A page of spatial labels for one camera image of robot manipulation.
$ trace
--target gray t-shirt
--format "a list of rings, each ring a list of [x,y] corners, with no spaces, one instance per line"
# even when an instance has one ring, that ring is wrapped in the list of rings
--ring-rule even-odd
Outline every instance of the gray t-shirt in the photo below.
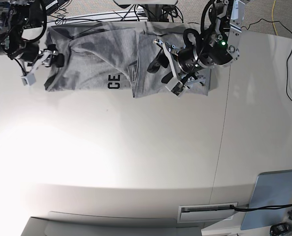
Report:
[[[47,45],[56,44],[64,54],[64,67],[52,66],[45,84],[47,91],[132,89],[134,98],[168,92],[161,79],[171,68],[161,67],[155,74],[147,72],[164,42],[184,46],[181,33],[163,33],[154,29],[133,28],[129,25],[97,23],[90,26],[60,26],[48,29]],[[210,69],[200,71],[206,86],[193,85],[188,92],[208,94]]]

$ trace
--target white table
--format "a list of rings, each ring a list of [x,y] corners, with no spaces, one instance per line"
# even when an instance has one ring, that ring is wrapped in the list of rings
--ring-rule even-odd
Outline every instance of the white table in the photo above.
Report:
[[[176,218],[179,205],[248,203],[258,174],[292,169],[291,45],[244,32],[240,59],[213,70],[217,88],[181,99],[49,93],[47,68],[27,88],[18,65],[0,56],[0,235],[19,235],[30,216],[49,211]],[[242,219],[204,234],[238,232]]]

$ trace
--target light blue panel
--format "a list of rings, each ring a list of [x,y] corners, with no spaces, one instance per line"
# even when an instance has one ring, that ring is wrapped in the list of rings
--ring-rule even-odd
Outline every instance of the light blue panel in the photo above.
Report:
[[[292,170],[267,172],[258,176],[249,208],[286,205],[292,198]],[[286,209],[247,212],[241,230],[250,230],[278,224]]]

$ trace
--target gray carpet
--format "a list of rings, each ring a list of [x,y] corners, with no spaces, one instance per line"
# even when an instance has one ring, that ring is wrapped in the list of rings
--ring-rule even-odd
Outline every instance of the gray carpet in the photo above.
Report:
[[[183,13],[185,22],[199,22],[204,6],[208,0],[179,0],[177,6]],[[260,18],[271,21],[271,11],[274,0],[253,0],[246,6],[244,25],[258,21]],[[106,12],[121,10],[112,0],[73,0],[68,6],[67,16],[90,14],[97,12]],[[292,31],[292,0],[277,0],[274,20],[281,21]],[[279,23],[276,23],[278,35],[291,38],[292,35],[284,29]],[[274,34],[273,26],[264,21],[251,26],[250,30]]]

